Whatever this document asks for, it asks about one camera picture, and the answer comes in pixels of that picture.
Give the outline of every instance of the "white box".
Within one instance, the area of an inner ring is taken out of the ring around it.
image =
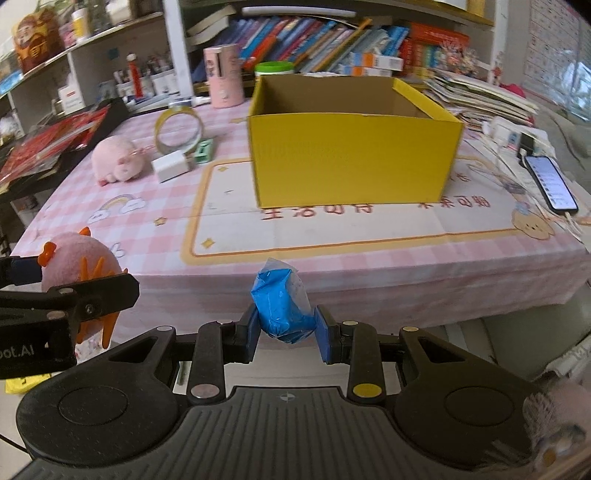
[[[61,107],[66,115],[77,112],[86,106],[78,85],[66,85],[64,88],[60,88],[57,93],[60,96]]]
[[[189,163],[180,150],[152,160],[152,167],[159,183],[173,179],[189,171]]]
[[[352,67],[350,65],[339,65],[339,73],[351,77],[391,77],[392,70],[374,69],[371,67]]]
[[[348,60],[349,65],[353,67],[394,70],[396,72],[401,72],[404,67],[404,61],[399,57],[388,57],[373,53],[350,53]]]
[[[174,70],[166,70],[151,76],[156,95],[166,95],[178,92],[177,76]]]

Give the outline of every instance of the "pink checkered tablecloth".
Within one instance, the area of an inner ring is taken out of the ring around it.
[[[511,220],[509,210],[501,217],[488,207],[499,205],[501,212],[501,205],[512,209],[515,200],[493,182],[476,178],[460,160],[446,190],[447,204],[316,207],[310,219],[306,216],[312,213],[298,209],[262,212],[251,205],[244,121],[248,104],[221,110],[208,105],[197,112],[206,135],[216,137],[214,164],[163,184],[147,173],[100,187],[88,157],[14,249],[15,255],[37,255],[55,234],[90,226],[141,285],[137,305],[119,318],[115,340],[158,325],[187,333],[206,322],[239,318],[266,257],[281,258],[299,270],[312,304],[327,305],[338,320],[369,322],[383,333],[409,324],[443,325],[564,303],[591,276],[581,243],[551,222],[544,238],[524,233],[529,228],[525,220],[525,226],[513,228],[511,221],[521,222],[520,214],[513,212]],[[139,147],[151,145],[158,115],[131,118],[114,134]],[[186,134],[184,122],[184,116],[169,120],[163,140],[178,141]],[[479,154],[463,142],[458,156],[477,161]],[[246,200],[233,200],[228,210],[226,198],[235,192]],[[392,213],[394,208],[400,215]],[[370,213],[388,221],[367,223]],[[474,222],[487,221],[499,228],[471,231]],[[396,238],[390,238],[390,231],[377,233],[385,223],[400,226],[394,229],[399,230]],[[421,229],[439,233],[423,237]],[[304,245],[308,237],[326,241]]]

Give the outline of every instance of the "bottle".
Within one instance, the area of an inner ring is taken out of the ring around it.
[[[90,0],[90,30],[92,35],[104,32],[110,28],[111,21],[107,14],[105,0]]]
[[[72,27],[74,29],[76,43],[83,42],[90,38],[88,9],[82,1],[79,1],[76,4],[76,10],[72,12]]]
[[[129,75],[131,75],[131,81],[134,83],[136,101],[144,96],[144,91],[142,90],[142,79],[139,75],[139,68],[135,64],[137,59],[138,56],[135,53],[130,53],[127,55],[127,65],[129,66]]]

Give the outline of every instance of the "orange ear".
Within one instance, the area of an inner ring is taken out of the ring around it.
[[[42,267],[46,267],[49,264],[49,260],[53,258],[56,248],[57,246],[53,242],[47,242],[43,245],[43,253],[37,257],[37,263]]]

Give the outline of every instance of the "pink stuffed animal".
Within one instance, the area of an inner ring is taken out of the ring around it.
[[[92,169],[101,187],[139,176],[145,162],[144,152],[136,149],[132,141],[120,135],[100,141],[92,152]]]
[[[56,235],[43,246],[43,253],[39,255],[37,262],[42,267],[42,291],[122,272],[114,254],[90,236],[88,227],[83,228],[80,233],[64,232]],[[96,320],[81,323],[76,343],[81,343],[89,334],[92,335],[102,328],[102,345],[107,348],[118,316],[119,312],[109,313]]]

